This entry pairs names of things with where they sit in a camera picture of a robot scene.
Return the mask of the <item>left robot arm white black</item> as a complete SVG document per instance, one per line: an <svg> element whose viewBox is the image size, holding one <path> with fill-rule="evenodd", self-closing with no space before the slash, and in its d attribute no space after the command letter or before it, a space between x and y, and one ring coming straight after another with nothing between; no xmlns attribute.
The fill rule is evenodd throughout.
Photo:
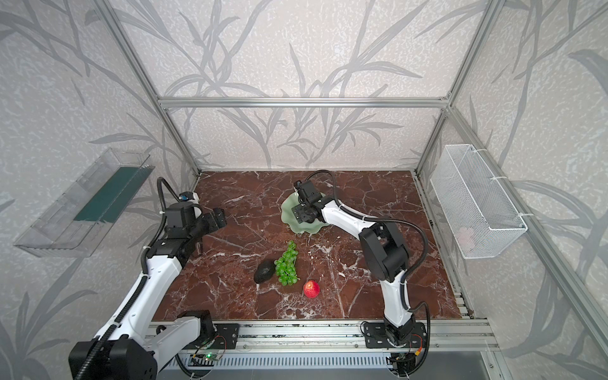
<svg viewBox="0 0 608 380"><path fill-rule="evenodd" d="M182 200L169 206L164 238L142 255L142 272L116 313L88 341L77 343L68 357L75 379L155 379L188 345L204 346L216 337L207 310L187 311L155 337L150 323L170 285L188 263L199 240L226 226L223 209L205 213Z"/></svg>

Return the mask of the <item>green fake grape bunch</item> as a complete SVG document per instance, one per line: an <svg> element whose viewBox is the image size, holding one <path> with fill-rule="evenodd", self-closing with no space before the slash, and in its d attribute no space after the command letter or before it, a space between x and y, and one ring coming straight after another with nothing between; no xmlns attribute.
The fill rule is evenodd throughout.
<svg viewBox="0 0 608 380"><path fill-rule="evenodd" d="M276 276L283 286L295 285L299 281L295 267L298 255L296 243L289 241L286 251L274 262Z"/></svg>

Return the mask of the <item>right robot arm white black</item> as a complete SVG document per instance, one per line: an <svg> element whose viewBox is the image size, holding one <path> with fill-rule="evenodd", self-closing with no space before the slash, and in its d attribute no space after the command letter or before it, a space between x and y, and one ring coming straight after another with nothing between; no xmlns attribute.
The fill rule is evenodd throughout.
<svg viewBox="0 0 608 380"><path fill-rule="evenodd" d="M429 243L418 225L405 220L365 215L343 204L336 194L322 194L311 180L294 183L296 205L291 208L296 224L320 222L355 237L370 273L380 282L384 302L384 326L394 347L405 345L416 324L419 309L409 302L407 280L428 255ZM419 260L409 263L410 251L399 226L408 226L421 237Z"/></svg>

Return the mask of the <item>red fake apple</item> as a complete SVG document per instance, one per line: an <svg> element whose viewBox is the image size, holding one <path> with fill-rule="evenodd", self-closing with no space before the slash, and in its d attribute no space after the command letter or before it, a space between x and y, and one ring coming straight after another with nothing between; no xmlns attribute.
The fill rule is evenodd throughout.
<svg viewBox="0 0 608 380"><path fill-rule="evenodd" d="M308 299L315 299L321 293L321 288L319 284L314 280L307 281L303 286L303 294Z"/></svg>

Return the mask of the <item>dark fake avocado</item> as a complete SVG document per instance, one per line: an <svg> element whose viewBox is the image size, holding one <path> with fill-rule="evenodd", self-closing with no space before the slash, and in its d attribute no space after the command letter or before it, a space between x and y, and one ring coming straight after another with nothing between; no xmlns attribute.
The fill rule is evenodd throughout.
<svg viewBox="0 0 608 380"><path fill-rule="evenodd" d="M253 281L256 284L262 284L271 280L271 278L276 273L276 264L274 260L267 259L261 261L261 263L257 266L256 272L253 275Z"/></svg>

